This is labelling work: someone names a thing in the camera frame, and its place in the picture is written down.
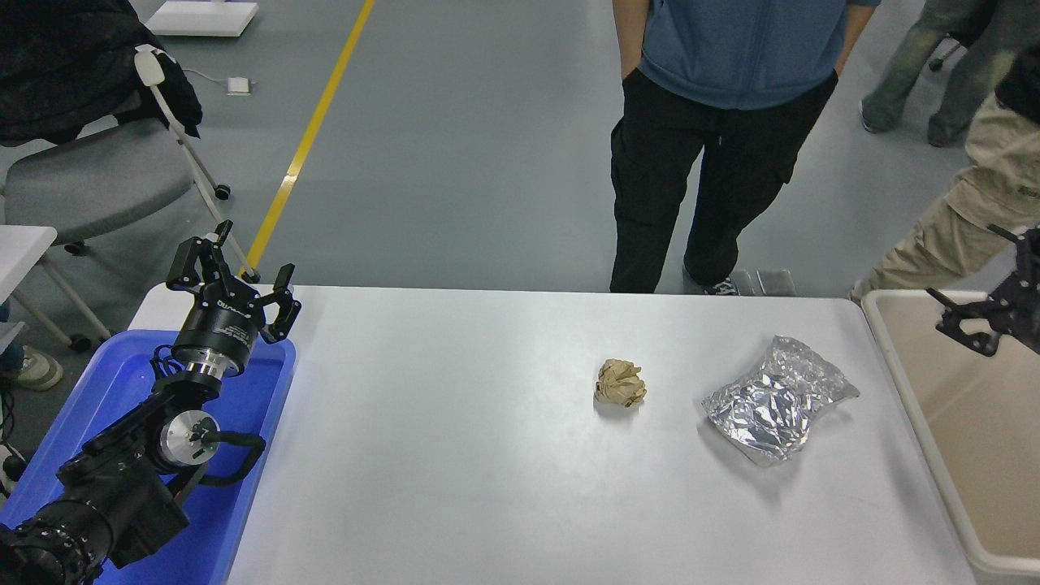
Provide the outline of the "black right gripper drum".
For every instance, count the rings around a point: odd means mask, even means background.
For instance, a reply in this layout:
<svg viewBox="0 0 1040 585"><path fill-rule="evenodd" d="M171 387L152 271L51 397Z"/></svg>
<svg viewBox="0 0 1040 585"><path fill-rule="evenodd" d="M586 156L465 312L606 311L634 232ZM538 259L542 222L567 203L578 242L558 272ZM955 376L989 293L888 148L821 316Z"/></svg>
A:
<svg viewBox="0 0 1040 585"><path fill-rule="evenodd" d="M1039 354L1038 304L1017 302L1012 312L1012 337Z"/></svg>

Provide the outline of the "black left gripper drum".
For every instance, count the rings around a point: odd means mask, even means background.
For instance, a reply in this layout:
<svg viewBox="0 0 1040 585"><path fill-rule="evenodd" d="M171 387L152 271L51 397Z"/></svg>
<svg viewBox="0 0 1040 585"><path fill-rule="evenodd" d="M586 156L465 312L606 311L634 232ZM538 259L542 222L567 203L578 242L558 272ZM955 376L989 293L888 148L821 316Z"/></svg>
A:
<svg viewBox="0 0 1040 585"><path fill-rule="evenodd" d="M246 367L262 325L250 307L259 292L239 281L207 283L188 292L193 307L174 342L174 359L187 364L218 354L226 367Z"/></svg>

